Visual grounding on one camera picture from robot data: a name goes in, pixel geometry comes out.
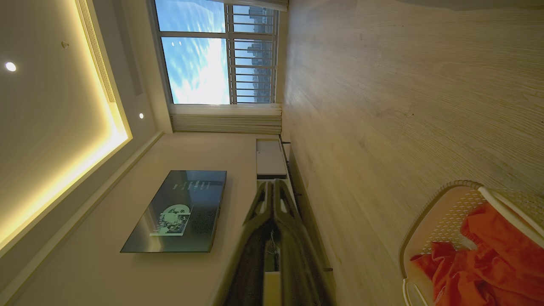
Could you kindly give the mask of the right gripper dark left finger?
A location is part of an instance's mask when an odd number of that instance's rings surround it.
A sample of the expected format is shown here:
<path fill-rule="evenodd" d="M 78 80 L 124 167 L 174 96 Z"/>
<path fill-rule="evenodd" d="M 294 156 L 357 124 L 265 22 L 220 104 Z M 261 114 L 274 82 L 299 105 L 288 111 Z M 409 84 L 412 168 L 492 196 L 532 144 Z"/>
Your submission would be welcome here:
<path fill-rule="evenodd" d="M 221 306 L 263 306 L 266 242 L 272 231 L 272 182 L 257 189 L 221 281 Z"/>

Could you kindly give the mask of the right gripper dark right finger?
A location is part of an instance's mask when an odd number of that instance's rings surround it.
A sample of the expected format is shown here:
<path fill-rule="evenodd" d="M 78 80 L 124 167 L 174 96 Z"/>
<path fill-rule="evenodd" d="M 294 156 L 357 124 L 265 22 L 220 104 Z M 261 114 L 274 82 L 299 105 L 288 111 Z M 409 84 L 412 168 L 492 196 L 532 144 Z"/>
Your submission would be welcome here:
<path fill-rule="evenodd" d="M 287 184 L 274 180 L 273 222 L 278 231 L 282 306 L 336 306 L 324 266 Z"/>

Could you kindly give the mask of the red garment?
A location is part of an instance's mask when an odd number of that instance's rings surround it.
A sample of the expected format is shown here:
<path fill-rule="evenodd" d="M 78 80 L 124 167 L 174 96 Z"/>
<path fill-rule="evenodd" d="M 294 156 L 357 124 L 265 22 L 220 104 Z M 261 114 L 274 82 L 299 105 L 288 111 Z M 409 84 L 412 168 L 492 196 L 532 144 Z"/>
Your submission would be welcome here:
<path fill-rule="evenodd" d="M 434 306 L 544 306 L 544 248 L 489 203 L 469 214 L 461 234 L 476 249 L 431 243 L 411 262 L 433 283 Z"/>

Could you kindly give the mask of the white low cabinet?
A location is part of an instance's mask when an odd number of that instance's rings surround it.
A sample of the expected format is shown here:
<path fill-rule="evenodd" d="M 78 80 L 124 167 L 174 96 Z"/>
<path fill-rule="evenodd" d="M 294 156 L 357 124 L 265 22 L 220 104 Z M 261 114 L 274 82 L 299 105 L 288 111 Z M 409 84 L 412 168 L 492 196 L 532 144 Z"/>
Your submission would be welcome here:
<path fill-rule="evenodd" d="M 257 139 L 256 158 L 258 180 L 287 179 L 286 162 L 278 139 Z"/>

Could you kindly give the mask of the beige pleated curtain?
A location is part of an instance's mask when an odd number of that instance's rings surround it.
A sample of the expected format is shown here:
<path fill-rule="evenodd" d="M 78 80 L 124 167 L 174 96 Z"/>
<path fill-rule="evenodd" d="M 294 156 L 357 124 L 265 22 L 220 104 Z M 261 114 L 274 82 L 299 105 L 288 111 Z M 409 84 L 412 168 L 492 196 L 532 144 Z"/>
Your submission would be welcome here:
<path fill-rule="evenodd" d="M 229 105 L 172 105 L 175 132 L 280 134 L 282 105 L 241 103 Z"/>

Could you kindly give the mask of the white plastic laundry basket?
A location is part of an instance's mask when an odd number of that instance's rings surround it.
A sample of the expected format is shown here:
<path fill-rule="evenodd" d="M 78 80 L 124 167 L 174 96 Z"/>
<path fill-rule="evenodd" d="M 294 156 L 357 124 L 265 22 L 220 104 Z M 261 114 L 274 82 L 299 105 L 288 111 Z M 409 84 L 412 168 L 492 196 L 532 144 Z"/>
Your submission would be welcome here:
<path fill-rule="evenodd" d="M 527 238 L 544 248 L 544 196 L 490 188 L 470 180 L 449 182 L 420 211 L 401 244 L 398 256 L 405 306 L 434 306 L 431 280 L 410 259 L 429 254 L 434 241 L 451 243 L 456 249 L 475 249 L 476 244 L 461 234 L 461 225 L 483 203 L 491 204 Z"/>

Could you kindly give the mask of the large window with railing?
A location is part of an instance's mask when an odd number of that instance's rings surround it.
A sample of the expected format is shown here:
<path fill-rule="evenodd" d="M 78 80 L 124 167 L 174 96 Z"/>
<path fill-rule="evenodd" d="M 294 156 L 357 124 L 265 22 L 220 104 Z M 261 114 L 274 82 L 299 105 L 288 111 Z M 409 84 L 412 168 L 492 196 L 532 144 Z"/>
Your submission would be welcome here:
<path fill-rule="evenodd" d="M 274 103 L 280 11 L 258 0 L 152 0 L 171 102 Z"/>

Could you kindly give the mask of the wall-mounted flat television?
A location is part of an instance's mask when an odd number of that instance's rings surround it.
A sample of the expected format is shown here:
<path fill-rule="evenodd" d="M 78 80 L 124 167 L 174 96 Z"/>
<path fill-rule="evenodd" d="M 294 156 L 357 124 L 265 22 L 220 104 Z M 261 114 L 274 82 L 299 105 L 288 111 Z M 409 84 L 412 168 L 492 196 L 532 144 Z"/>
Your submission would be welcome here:
<path fill-rule="evenodd" d="M 210 252 L 227 173 L 171 170 L 121 252 Z"/>

